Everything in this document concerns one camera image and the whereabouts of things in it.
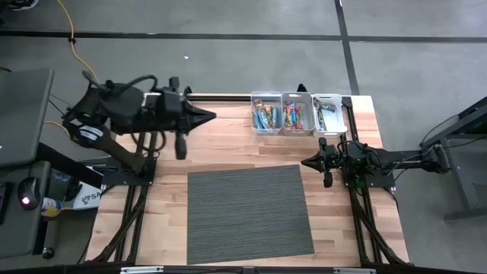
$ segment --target gray floor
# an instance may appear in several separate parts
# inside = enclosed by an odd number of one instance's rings
[[[333,0],[65,3],[79,31],[339,34]],[[342,4],[350,35],[487,36],[487,0],[342,0]],[[104,16],[108,13],[118,17]],[[55,0],[40,0],[33,10],[6,17],[9,29],[68,30]],[[292,91],[304,82],[314,93],[350,94],[341,42],[79,39],[76,45],[100,79],[177,75],[182,85],[207,93]],[[360,93],[374,99],[386,149],[417,148],[432,126],[487,94],[484,43],[352,43],[351,48]],[[53,67],[53,93],[71,103],[87,86],[81,77],[83,68],[72,58],[65,38],[0,37],[0,66],[13,70]],[[60,120],[52,107],[46,118]],[[75,147],[55,127],[46,126],[42,138],[76,159],[101,155]],[[414,264],[486,272],[487,218],[443,222],[443,214],[461,209],[449,174],[409,170],[397,188]],[[88,219],[85,227],[73,225],[61,231],[60,249],[69,251],[50,262],[24,260],[24,265],[76,261],[88,237]],[[0,261],[3,268],[15,264],[18,261]]]

